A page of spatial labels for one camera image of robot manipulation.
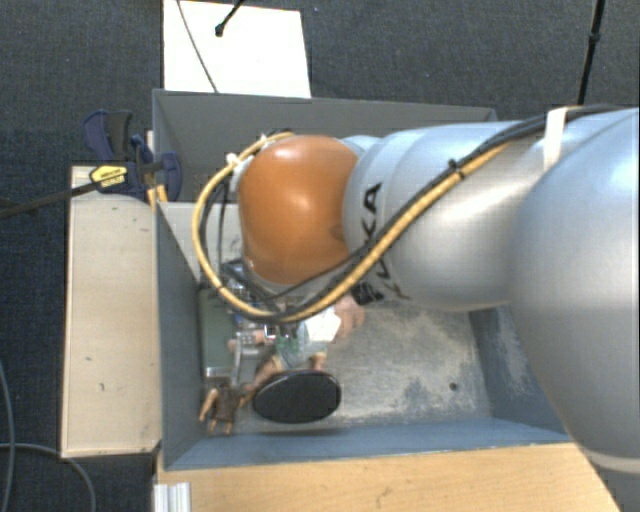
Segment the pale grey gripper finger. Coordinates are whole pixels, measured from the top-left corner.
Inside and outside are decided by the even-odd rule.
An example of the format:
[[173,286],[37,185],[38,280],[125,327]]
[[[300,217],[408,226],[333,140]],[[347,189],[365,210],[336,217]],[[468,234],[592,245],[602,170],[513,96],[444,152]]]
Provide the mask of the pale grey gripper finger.
[[240,386],[252,382],[257,362],[257,345],[253,333],[237,331],[230,341],[233,354],[232,382]]

